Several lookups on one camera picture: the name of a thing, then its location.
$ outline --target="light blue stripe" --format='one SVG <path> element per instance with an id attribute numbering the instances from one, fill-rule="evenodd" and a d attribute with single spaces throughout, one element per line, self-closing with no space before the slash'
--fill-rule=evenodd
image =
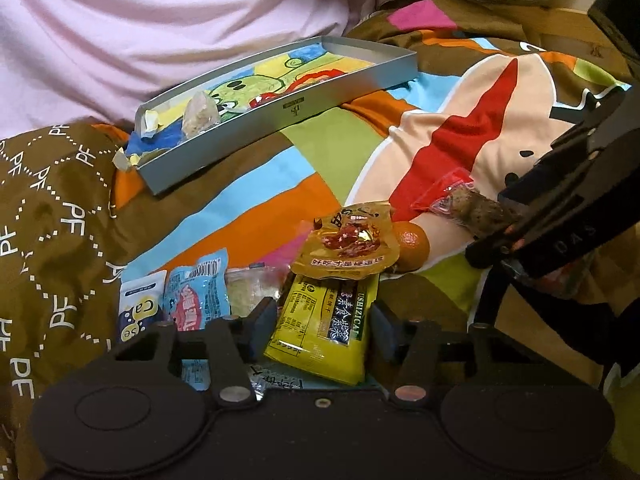
<path id="1" fill-rule="evenodd" d="M 315 173 L 297 148 L 287 148 L 231 183 L 203 209 L 185 218 L 159 244 L 140 254 L 122 273 L 122 282 L 135 280 L 165 263 L 249 209 L 267 202 Z"/>
<path id="2" fill-rule="evenodd" d="M 487 38 L 469 38 L 469 39 L 471 41 L 475 41 L 478 45 L 480 45 L 484 49 L 487 49 L 487 50 L 500 50 L 498 47 L 493 45 L 491 43 L 491 41 L 489 41 Z"/>
<path id="3" fill-rule="evenodd" d="M 404 99 L 420 110 L 437 112 L 459 79 L 460 76 L 457 75 L 433 75 L 419 72 L 416 79 L 394 86 L 387 92 L 395 99 Z"/>

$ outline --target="open shallow box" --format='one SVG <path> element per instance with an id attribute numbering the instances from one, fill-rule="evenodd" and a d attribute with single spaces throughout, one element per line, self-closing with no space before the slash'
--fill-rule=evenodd
<path id="1" fill-rule="evenodd" d="M 145 162 L 138 167 L 138 172 L 152 193 L 158 194 L 168 189 L 201 168 L 277 130 L 357 97 L 402 84 L 418 75 L 416 54 L 411 50 L 371 41 L 318 36 L 249 56 L 160 94 L 138 108 L 136 130 L 143 131 L 146 110 L 156 110 L 162 114 L 178 104 L 184 104 L 198 91 L 212 92 L 212 88 L 220 86 L 227 94 L 234 88 L 244 89 L 246 86 L 242 86 L 242 82 L 248 83 L 248 75 L 251 75 L 249 72 L 257 64 L 290 54 L 292 51 L 300 52 L 303 48 L 313 49 L 314 46 L 319 46 L 329 54 L 361 60 L 370 65 L 332 76 L 304 88 L 288 91 L 255 108 L 242 109 L 238 115 Z M 288 74 L 291 74 L 296 70 L 303 71 L 305 64 L 308 62 L 293 57 L 290 58 L 289 65 L 284 66 L 288 67 L 287 70 L 290 69 Z M 318 73 L 322 73 L 325 67 L 317 63 L 316 66 L 319 69 Z M 260 77 L 262 84 L 268 83 L 267 76 Z M 274 82 L 280 81 L 277 78 L 271 79 Z M 238 104 L 236 101 L 228 101 L 221 102 L 221 106 L 234 106 L 233 103 Z"/>

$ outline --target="colorful blanket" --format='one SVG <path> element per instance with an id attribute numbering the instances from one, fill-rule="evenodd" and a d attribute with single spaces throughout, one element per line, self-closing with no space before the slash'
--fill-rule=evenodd
<path id="1" fill-rule="evenodd" d="M 409 207 L 455 167 L 495 198 L 627 86 L 457 0 L 384 12 L 351 35 L 416 51 L 418 78 L 270 135 L 160 197 L 116 171 L 111 158 L 127 137 L 111 126 L 58 124 L 0 142 L 0 478 L 43 471 L 28 431 L 33 401 L 109 350 L 122 281 L 222 247 L 232 267 L 289 262 L 313 218 L 382 199 L 396 219 L 421 226 L 432 249 L 417 272 L 381 282 L 379 297 L 401 317 L 454 331 L 493 308 L 498 329 L 585 382 L 604 382 L 618 422 L 612 453 L 640 470 L 636 231 L 602 247 L 576 298 L 562 301 L 472 269 L 468 232 Z M 392 382 L 395 370 L 376 354 L 369 369 Z"/>

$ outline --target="orange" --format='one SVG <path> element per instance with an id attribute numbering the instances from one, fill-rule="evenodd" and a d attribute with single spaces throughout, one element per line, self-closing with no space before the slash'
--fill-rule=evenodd
<path id="1" fill-rule="evenodd" d="M 396 272 L 420 269 L 427 261 L 431 246 L 420 226 L 411 222 L 394 222 L 394 233 L 400 245 L 400 257 L 394 266 Z"/>

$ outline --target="yellow plastic bag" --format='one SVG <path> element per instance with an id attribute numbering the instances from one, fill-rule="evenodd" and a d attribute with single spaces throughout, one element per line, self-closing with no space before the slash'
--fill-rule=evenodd
<path id="1" fill-rule="evenodd" d="M 264 354 L 327 379 L 362 382 L 367 314 L 378 279 L 377 274 L 357 282 L 296 276 Z"/>

